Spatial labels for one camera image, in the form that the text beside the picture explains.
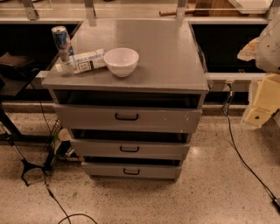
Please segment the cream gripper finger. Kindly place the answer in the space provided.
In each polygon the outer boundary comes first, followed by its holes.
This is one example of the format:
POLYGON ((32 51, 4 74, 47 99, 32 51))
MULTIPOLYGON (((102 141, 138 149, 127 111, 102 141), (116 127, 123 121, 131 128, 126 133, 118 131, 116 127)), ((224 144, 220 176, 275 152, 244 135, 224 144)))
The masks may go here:
POLYGON ((267 73, 249 85, 248 106, 241 126, 245 130, 261 128, 280 109, 280 75, 267 73))

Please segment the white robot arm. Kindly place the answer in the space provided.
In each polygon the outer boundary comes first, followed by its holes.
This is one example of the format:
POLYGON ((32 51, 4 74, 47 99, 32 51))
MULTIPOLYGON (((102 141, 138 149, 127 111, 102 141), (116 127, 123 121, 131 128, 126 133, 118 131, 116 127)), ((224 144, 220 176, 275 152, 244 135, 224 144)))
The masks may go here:
POLYGON ((249 105, 241 119, 247 130, 261 128, 280 109, 280 12, 263 29, 258 38, 248 42, 237 54, 238 60, 255 60, 266 74, 252 80, 249 105))

